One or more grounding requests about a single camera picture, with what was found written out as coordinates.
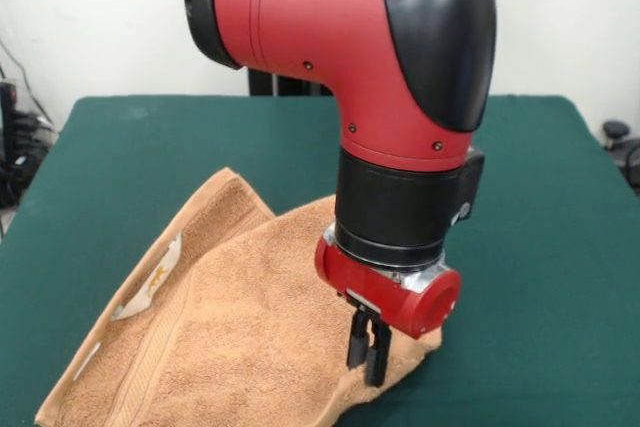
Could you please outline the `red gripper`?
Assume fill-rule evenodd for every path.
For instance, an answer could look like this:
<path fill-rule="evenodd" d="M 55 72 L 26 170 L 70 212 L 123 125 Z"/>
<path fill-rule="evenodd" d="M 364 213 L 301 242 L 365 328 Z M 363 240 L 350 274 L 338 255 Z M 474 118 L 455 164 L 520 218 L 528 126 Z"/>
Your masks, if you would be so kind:
<path fill-rule="evenodd" d="M 414 339 L 441 327 L 461 287 L 460 274 L 446 266 L 443 258 L 412 273 L 379 269 L 353 259 L 339 247 L 333 225 L 317 244 L 315 266 L 318 276 L 334 290 L 383 321 L 371 321 L 374 339 L 369 346 L 368 312 L 358 308 L 352 316 L 346 366 L 356 369 L 366 362 L 364 382 L 369 387 L 385 382 L 392 339 L 388 325 Z"/>

